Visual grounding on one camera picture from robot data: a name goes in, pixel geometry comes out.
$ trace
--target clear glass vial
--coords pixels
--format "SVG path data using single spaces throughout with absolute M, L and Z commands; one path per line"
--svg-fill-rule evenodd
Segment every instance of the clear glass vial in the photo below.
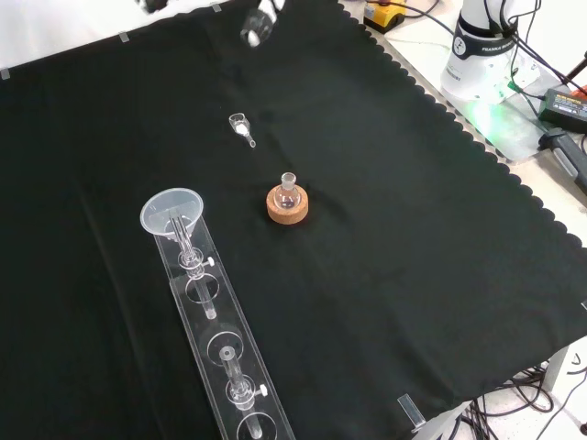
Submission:
M 274 198 L 275 204 L 283 209 L 295 208 L 302 201 L 302 196 L 295 188 L 295 174 L 285 172 L 282 184 L 277 188 Z

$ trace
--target plastic funnel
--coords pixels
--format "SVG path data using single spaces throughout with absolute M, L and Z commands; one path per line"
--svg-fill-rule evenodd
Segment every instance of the plastic funnel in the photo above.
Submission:
M 170 219 L 172 214 L 179 214 L 189 235 L 195 222 L 202 216 L 204 202 L 197 192 L 185 188 L 172 188 L 153 195 L 140 211 L 140 223 L 147 232 L 177 241 Z

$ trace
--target acrylic stand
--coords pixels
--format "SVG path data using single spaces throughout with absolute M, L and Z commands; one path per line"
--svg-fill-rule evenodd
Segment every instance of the acrylic stand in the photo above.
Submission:
M 225 440 L 294 440 L 269 373 L 201 214 L 198 194 L 173 189 L 141 213 Z

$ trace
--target black cloth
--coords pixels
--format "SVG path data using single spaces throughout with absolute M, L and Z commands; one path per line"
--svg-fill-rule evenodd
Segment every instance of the black cloth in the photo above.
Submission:
M 0 436 L 219 438 L 142 205 L 198 191 L 298 440 L 409 435 L 587 334 L 587 259 L 334 0 L 252 1 L 0 83 Z M 257 140 L 232 132 L 243 112 Z M 293 171 L 302 224 L 267 191 Z

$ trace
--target black cable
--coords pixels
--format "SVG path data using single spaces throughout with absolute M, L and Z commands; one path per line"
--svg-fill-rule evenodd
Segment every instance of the black cable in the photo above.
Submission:
M 471 427 L 471 432 L 475 440 L 499 440 L 492 427 L 489 425 L 484 411 L 481 411 L 479 402 L 473 401 L 469 406 L 469 416 L 462 415 L 460 419 Z
M 490 428 L 489 428 L 489 421 L 487 420 L 487 402 L 485 401 L 485 394 L 482 395 L 482 400 L 483 400 L 482 419 L 483 419 L 483 422 L 485 423 L 485 426 L 487 426 L 487 436 L 489 437 Z
M 506 1 L 507 0 L 503 0 L 502 7 L 505 7 L 505 2 Z M 510 19 L 508 20 L 509 24 L 510 25 L 512 24 L 513 18 L 522 17 L 522 16 L 525 16 L 525 15 L 532 14 L 533 15 L 532 21 L 530 22 L 530 27 L 531 27 L 534 24 L 534 17 L 536 16 L 536 12 L 540 9 L 540 7 L 542 7 L 542 0 L 536 0 L 534 10 L 532 10 L 530 13 L 524 13 L 524 14 L 520 14 L 518 16 L 512 16 L 512 17 L 510 17 Z M 527 44 L 527 36 L 529 35 L 530 27 L 528 28 L 528 33 L 526 34 L 526 41 L 523 41 L 521 38 L 519 38 L 519 33 L 517 31 L 516 31 L 516 33 L 514 33 L 513 38 L 514 38 L 514 42 L 516 43 L 517 47 L 520 48 L 521 50 L 523 50 L 525 53 L 527 53 L 534 60 L 538 61 L 544 67 L 546 67 L 547 69 L 549 69 L 551 72 L 553 72 L 555 74 L 555 76 L 557 76 L 557 78 L 559 78 L 559 80 L 562 83 L 564 83 L 564 82 L 571 83 L 572 85 L 574 85 L 575 87 L 577 87 L 577 89 L 580 90 L 583 94 L 587 95 L 587 93 L 585 92 L 585 90 L 582 87 L 580 87 L 575 81 L 570 80 L 564 74 L 560 73 L 560 71 L 557 71 L 554 67 L 552 67 L 546 60 L 544 60 L 544 58 L 542 58 L 535 50 L 533 50 Z
M 504 23 L 505 19 L 503 16 L 504 13 L 504 8 L 505 8 L 505 2 L 506 0 L 502 1 L 502 9 L 500 11 L 500 15 L 501 15 L 501 20 L 502 20 L 502 24 Z M 526 42 L 528 41 L 528 37 L 530 36 L 530 30 L 532 30 L 532 25 L 534 24 L 534 17 L 536 16 L 536 12 L 538 12 L 540 10 L 540 8 L 542 7 L 542 0 L 536 0 L 534 3 L 534 9 L 532 11 L 526 12 L 524 14 L 520 14 L 519 17 L 521 17 L 522 15 L 529 15 L 532 14 L 532 21 L 530 22 L 530 26 L 528 27 L 528 31 L 526 33 Z M 513 25 L 512 24 L 512 18 L 510 17 L 509 21 L 509 25 L 510 27 Z M 525 92 L 520 86 L 518 86 L 515 83 L 515 72 L 514 72 L 514 63 L 515 63 L 515 58 L 517 57 L 517 52 L 518 52 L 518 45 L 515 45 L 515 50 L 514 50 L 514 56 L 512 57 L 512 61 L 510 63 L 510 79 L 512 81 L 512 84 L 515 87 L 515 91 L 519 92 L 520 94 L 522 94 L 523 96 L 530 96 L 532 98 L 536 98 L 536 99 L 544 99 L 543 97 L 540 96 L 536 96 L 533 94 L 530 94 L 528 92 Z M 538 113 L 536 111 L 536 108 L 534 108 L 534 106 L 526 99 L 526 101 L 528 102 L 528 104 L 530 105 L 530 107 L 532 108 L 532 111 L 534 112 L 534 114 L 536 115 L 536 118 L 538 118 Z
M 552 400 L 550 395 L 543 389 L 544 378 L 546 377 L 546 371 L 542 367 L 536 366 L 536 367 L 533 367 L 532 369 L 525 369 L 524 371 L 522 371 L 522 373 L 526 376 L 525 378 L 510 379 L 510 381 L 512 382 L 511 384 L 504 384 L 504 385 L 498 387 L 496 389 L 496 391 L 516 389 L 518 391 L 518 393 L 520 394 L 520 396 L 522 397 L 522 399 L 526 403 L 518 408 L 515 408 L 515 409 L 513 409 L 511 411 L 507 411 L 507 412 L 497 412 L 497 413 L 484 412 L 484 414 L 483 414 L 484 416 L 486 416 L 486 417 L 501 417 L 504 415 L 518 413 L 518 412 L 524 410 L 525 408 L 530 408 L 530 407 L 535 409 L 536 411 L 541 412 L 541 413 L 551 413 L 554 410 L 554 401 Z M 537 393 L 534 396 L 534 398 L 532 398 L 532 399 L 528 398 L 528 396 L 526 396 L 526 394 L 522 391 L 522 387 L 535 389 L 537 391 Z M 548 400 L 548 407 L 547 408 L 541 408 L 536 405 L 536 402 L 538 401 L 540 395 L 544 395 L 547 398 L 547 400 Z
M 528 103 L 528 105 L 532 109 L 532 113 L 534 113 L 534 115 L 536 116 L 536 120 L 537 120 L 537 123 L 535 124 L 536 127 L 538 127 L 540 130 L 542 130 L 544 133 L 548 133 L 548 130 L 546 130 L 546 128 L 538 120 L 538 111 L 534 107 L 534 105 L 532 104 L 532 102 L 529 100 L 529 98 L 526 96 L 526 93 L 521 93 L 520 95 L 526 100 L 526 102 Z
M 485 6 L 485 14 L 487 15 L 487 21 L 489 22 L 489 30 L 494 33 L 498 33 L 501 31 L 499 25 L 495 23 L 492 19 L 492 15 L 489 13 L 489 6 L 487 6 L 487 0 L 483 0 L 483 5 Z
M 388 2 L 387 0 L 384 1 L 378 1 L 378 0 L 367 0 L 367 3 L 374 3 L 376 5 L 381 5 L 381 6 L 389 6 L 389 5 L 393 5 L 393 6 L 401 6 L 404 7 L 406 9 L 410 9 L 411 11 L 415 11 L 415 12 L 419 12 L 420 14 L 430 18 L 432 21 L 436 22 L 437 24 L 439 24 L 440 26 L 442 26 L 450 35 L 455 35 L 455 33 L 452 31 L 452 29 L 450 27 L 448 27 L 447 25 L 445 25 L 444 23 L 442 23 L 440 20 L 438 20 L 436 17 L 431 16 L 430 14 L 428 14 L 428 12 L 426 11 L 422 11 L 420 9 L 416 9 L 415 7 L 411 7 L 408 5 L 402 5 L 401 3 L 395 3 L 395 2 Z
M 582 373 L 587 373 L 587 367 L 585 367 L 584 369 L 580 369 L 579 371 L 569 371 L 567 374 L 569 376 L 577 376 Z
M 430 14 L 434 10 L 434 8 L 438 6 L 439 3 L 440 3 L 440 0 L 436 0 L 431 7 L 429 7 L 426 11 L 424 11 L 425 14 L 416 14 L 415 16 L 405 16 L 405 18 L 421 18 L 421 17 L 424 17 L 426 14 Z
M 450 433 L 449 440 L 455 440 L 455 437 L 457 436 L 457 433 L 459 432 L 461 417 L 462 416 L 457 417 L 457 421 L 455 422 L 455 427 L 452 428 L 452 433 Z
M 540 437 L 546 432 L 547 428 L 550 426 L 550 424 L 555 419 L 555 417 L 557 415 L 559 415 L 562 412 L 562 410 L 565 409 L 565 407 L 567 406 L 567 403 L 569 403 L 570 396 L 572 396 L 572 393 L 575 392 L 583 383 L 585 383 L 585 381 L 587 381 L 587 372 L 585 373 L 585 377 L 583 378 L 581 383 L 579 383 L 577 386 L 575 386 L 575 388 L 573 388 L 570 391 L 569 395 L 567 396 L 567 400 L 562 404 L 560 409 L 558 411 L 556 411 L 552 417 L 550 417 L 550 420 L 548 420 L 547 424 L 544 425 L 544 428 L 542 428 L 542 431 L 540 431 L 540 434 L 538 434 L 538 437 L 536 437 L 536 440 L 540 440 Z

